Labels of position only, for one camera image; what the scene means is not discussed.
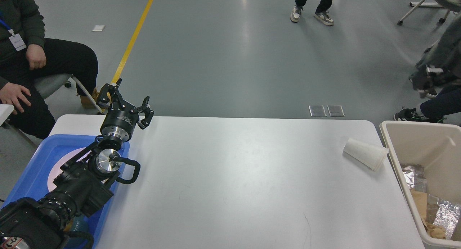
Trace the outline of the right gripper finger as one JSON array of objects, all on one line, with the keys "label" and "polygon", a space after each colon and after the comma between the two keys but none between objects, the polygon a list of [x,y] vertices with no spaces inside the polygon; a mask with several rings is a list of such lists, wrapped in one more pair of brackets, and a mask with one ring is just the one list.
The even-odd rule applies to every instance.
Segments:
[{"label": "right gripper finger", "polygon": [[438,95],[436,87],[445,85],[447,80],[442,68],[425,66],[411,75],[411,83],[420,98],[436,98]]}]

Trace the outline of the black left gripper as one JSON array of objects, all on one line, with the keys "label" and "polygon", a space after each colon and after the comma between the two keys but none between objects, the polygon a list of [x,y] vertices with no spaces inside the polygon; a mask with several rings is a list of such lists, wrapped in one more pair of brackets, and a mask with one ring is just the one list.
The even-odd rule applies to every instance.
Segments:
[{"label": "black left gripper", "polygon": [[[125,100],[120,93],[122,79],[116,83],[106,83],[97,95],[96,103],[106,114],[106,117],[100,128],[103,136],[115,136],[120,140],[130,140],[133,136],[135,125],[140,129],[150,126],[154,111],[149,105],[150,96],[146,96],[139,107],[134,108],[134,114],[126,109]],[[143,119],[139,119],[140,113],[144,114]]]}]

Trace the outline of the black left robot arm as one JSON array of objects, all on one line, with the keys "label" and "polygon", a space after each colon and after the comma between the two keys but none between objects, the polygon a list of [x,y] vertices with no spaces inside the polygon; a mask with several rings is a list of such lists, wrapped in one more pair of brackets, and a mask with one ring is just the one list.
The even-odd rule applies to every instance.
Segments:
[{"label": "black left robot arm", "polygon": [[129,185],[137,180],[139,162],[122,157],[120,149],[135,126],[147,128],[154,115],[149,96],[139,107],[124,100],[121,82],[102,87],[97,102],[108,105],[108,111],[100,135],[61,166],[53,180],[56,188],[40,200],[21,198],[1,210],[2,249],[63,249],[76,237],[87,241],[85,249],[93,247],[93,235],[66,227],[76,216],[91,217],[102,209],[114,195],[114,182]]}]

